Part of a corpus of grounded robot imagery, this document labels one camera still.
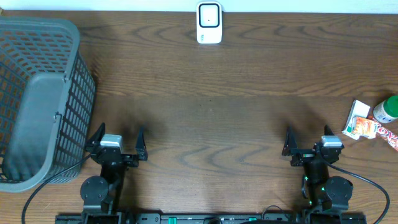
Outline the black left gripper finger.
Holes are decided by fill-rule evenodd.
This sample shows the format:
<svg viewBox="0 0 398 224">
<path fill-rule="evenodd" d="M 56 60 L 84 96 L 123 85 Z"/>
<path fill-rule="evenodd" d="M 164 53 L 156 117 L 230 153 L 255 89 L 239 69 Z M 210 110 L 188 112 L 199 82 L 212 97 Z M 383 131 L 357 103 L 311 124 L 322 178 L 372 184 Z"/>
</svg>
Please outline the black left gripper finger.
<svg viewBox="0 0 398 224">
<path fill-rule="evenodd" d="M 144 128 L 140 127 L 137 135 L 135 150 L 137 152 L 140 161 L 146 161 L 148 159 L 148 152 L 144 140 Z"/>
<path fill-rule="evenodd" d="M 96 148 L 100 146 L 100 142 L 105 135 L 106 125 L 105 123 L 101 123 L 96 132 L 88 139 L 85 143 L 85 151 L 86 152 L 94 152 Z"/>
</svg>

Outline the white green box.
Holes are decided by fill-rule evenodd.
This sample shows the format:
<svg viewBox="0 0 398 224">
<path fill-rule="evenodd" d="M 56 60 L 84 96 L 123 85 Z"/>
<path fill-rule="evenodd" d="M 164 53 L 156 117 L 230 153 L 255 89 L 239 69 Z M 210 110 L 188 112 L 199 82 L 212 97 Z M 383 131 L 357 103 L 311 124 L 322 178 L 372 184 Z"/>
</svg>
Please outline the white green box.
<svg viewBox="0 0 398 224">
<path fill-rule="evenodd" d="M 369 110 L 370 106 L 364 104 L 359 100 L 354 100 L 342 133 L 354 140 L 358 140 L 360 138 L 360 135 L 353 133 L 356 122 L 355 120 L 357 117 L 366 118 L 369 114 Z"/>
</svg>

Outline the small orange snack box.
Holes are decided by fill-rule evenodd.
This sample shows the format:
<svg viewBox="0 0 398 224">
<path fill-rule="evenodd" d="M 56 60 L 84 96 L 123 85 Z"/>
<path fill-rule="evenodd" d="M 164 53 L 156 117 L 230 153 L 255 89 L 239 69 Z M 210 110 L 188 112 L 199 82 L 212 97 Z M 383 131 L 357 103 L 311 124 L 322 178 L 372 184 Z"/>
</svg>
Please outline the small orange snack box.
<svg viewBox="0 0 398 224">
<path fill-rule="evenodd" d="M 376 137 L 377 125 L 373 120 L 355 116 L 352 119 L 353 127 L 351 133 L 366 137 L 368 139 L 373 139 Z"/>
</svg>

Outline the green lid white jar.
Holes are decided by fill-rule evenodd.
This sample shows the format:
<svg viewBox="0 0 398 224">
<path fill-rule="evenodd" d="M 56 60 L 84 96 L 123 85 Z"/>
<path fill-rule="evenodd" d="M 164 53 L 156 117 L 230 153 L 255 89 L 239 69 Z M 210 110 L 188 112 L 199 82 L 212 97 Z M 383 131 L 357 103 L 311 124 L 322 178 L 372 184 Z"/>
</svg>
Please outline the green lid white jar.
<svg viewBox="0 0 398 224">
<path fill-rule="evenodd" d="M 390 123 L 398 118 L 398 96 L 394 95 L 379 103 L 373 109 L 373 116 L 379 123 Z"/>
</svg>

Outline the red chocolate bar wrapper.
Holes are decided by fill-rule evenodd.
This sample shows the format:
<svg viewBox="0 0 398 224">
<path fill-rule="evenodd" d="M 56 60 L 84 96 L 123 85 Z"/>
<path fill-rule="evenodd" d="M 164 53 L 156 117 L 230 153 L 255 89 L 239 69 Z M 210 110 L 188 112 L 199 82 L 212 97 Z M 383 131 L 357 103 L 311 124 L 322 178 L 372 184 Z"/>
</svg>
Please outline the red chocolate bar wrapper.
<svg viewBox="0 0 398 224">
<path fill-rule="evenodd" d="M 384 126 L 381 125 L 374 116 L 369 115 L 368 118 L 370 120 L 373 120 L 376 125 L 376 136 L 381 137 L 383 140 L 385 140 L 392 148 L 394 148 L 397 151 L 397 135 L 394 134 L 392 131 L 388 130 Z"/>
</svg>

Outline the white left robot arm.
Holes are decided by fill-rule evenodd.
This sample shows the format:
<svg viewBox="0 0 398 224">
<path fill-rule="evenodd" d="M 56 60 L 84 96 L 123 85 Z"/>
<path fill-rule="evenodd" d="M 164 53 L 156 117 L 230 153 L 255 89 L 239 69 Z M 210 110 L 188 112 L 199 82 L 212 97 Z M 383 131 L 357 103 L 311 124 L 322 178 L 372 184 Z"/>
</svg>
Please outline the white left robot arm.
<svg viewBox="0 0 398 224">
<path fill-rule="evenodd" d="M 85 144 L 85 151 L 101 166 L 101 172 L 87 178 L 81 185 L 83 223 L 120 223 L 125 219 L 125 214 L 118 212 L 125 173 L 128 168 L 138 167 L 140 161 L 148 158 L 144 128 L 139 129 L 135 154 L 124 153 L 123 137 L 106 134 L 105 130 L 103 123 Z"/>
</svg>

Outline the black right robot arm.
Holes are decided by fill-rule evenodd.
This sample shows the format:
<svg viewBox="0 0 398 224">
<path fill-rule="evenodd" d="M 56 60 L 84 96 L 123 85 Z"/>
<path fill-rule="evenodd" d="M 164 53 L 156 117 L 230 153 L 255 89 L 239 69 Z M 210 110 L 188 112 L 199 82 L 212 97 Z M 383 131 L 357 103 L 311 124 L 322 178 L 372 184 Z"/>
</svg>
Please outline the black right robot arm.
<svg viewBox="0 0 398 224">
<path fill-rule="evenodd" d="M 353 184 L 340 176 L 331 177 L 328 167 L 339 160 L 344 148 L 340 138 L 328 126 L 324 127 L 321 140 L 311 149 L 299 148 L 293 129 L 287 128 L 282 155 L 291 158 L 292 167 L 303 167 L 302 195 L 310 202 L 310 207 L 301 214 L 303 222 L 342 222 L 342 213 L 349 209 Z"/>
</svg>

